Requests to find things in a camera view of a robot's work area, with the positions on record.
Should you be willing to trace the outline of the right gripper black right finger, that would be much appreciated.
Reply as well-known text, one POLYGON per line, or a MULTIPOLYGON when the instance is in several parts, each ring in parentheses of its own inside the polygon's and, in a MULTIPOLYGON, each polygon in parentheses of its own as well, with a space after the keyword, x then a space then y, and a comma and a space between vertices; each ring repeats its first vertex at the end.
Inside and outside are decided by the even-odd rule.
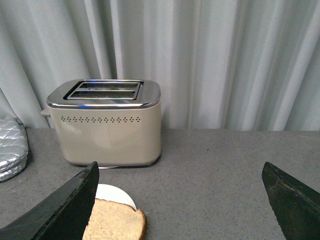
POLYGON ((261 173, 269 204, 287 240, 320 238, 320 193, 274 164, 261 173))

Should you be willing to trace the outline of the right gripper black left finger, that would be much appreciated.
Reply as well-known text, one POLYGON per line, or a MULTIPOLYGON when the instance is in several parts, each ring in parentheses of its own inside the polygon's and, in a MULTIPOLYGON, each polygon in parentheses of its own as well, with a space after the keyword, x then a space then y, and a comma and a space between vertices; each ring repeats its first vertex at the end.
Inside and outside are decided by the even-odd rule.
POLYGON ((30 211, 0 230, 2 240, 81 240, 99 183, 92 162, 30 211))

